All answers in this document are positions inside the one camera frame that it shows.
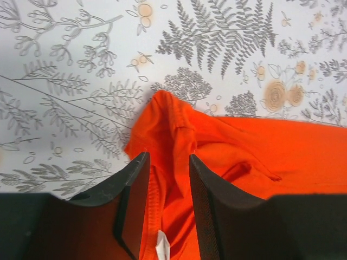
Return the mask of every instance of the white tag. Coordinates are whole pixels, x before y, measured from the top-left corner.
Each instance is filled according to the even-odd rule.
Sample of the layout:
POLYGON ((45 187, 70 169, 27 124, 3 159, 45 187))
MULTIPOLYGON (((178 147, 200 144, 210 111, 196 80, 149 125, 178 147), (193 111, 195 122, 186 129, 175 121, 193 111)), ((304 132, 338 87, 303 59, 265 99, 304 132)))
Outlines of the white tag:
POLYGON ((161 230, 158 231, 156 250, 159 260, 170 260, 170 244, 165 233, 161 230))

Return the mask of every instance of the peach rose print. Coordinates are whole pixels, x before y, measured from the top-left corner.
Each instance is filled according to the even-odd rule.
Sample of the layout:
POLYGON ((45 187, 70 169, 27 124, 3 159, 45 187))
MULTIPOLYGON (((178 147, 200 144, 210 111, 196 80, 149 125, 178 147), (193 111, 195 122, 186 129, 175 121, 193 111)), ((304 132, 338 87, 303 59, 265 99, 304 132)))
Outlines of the peach rose print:
POLYGON ((304 90, 303 90, 302 86, 300 86, 298 84, 294 85, 291 88, 291 90, 288 91, 287 99, 288 99, 289 103, 294 107, 299 106, 301 104, 303 98, 304 98, 304 90))
POLYGON ((265 106, 271 111, 281 110, 286 101, 285 86, 281 81, 272 81, 265 89, 265 106))
POLYGON ((304 61, 299 61, 295 67, 295 72, 298 74, 303 74, 306 69, 306 63, 304 61))

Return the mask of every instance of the orange fabric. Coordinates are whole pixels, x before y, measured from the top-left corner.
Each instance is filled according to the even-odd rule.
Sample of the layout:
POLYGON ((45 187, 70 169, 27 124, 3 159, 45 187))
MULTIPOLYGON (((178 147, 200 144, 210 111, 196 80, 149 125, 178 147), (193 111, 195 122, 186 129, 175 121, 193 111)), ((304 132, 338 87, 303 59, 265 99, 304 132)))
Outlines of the orange fabric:
POLYGON ((347 192, 347 129, 270 119, 210 117, 159 91, 135 124, 126 153, 151 155, 140 259, 157 259, 158 230, 171 259, 200 259, 189 155, 261 198, 347 192))

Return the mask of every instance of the floral wallpaper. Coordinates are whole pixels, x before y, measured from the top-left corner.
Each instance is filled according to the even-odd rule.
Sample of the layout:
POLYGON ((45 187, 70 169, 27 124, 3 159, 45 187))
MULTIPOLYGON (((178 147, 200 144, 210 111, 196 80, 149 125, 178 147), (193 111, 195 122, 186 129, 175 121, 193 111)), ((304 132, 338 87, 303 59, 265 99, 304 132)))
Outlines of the floral wallpaper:
POLYGON ((117 173, 160 89, 210 116, 347 126, 347 0, 1 0, 0 192, 117 173))

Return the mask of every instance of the fern leaf print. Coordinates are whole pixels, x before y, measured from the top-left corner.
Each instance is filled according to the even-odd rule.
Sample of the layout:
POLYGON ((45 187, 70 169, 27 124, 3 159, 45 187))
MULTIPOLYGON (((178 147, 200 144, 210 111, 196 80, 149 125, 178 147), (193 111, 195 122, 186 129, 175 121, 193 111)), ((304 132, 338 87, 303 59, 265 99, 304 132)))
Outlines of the fern leaf print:
POLYGON ((237 0, 235 4, 228 0, 208 0, 206 4, 190 0, 190 3, 193 17, 183 2, 177 1, 180 25, 169 21, 170 31, 163 31, 156 53, 174 54, 177 60, 184 57, 190 66, 196 56, 199 69, 203 69, 206 59, 210 73, 216 61, 222 59, 224 78, 233 61, 236 73, 241 74, 246 59, 253 53, 259 50, 265 57, 267 43, 274 47, 272 3, 266 13, 263 0, 257 0, 255 6, 248 0, 237 0))

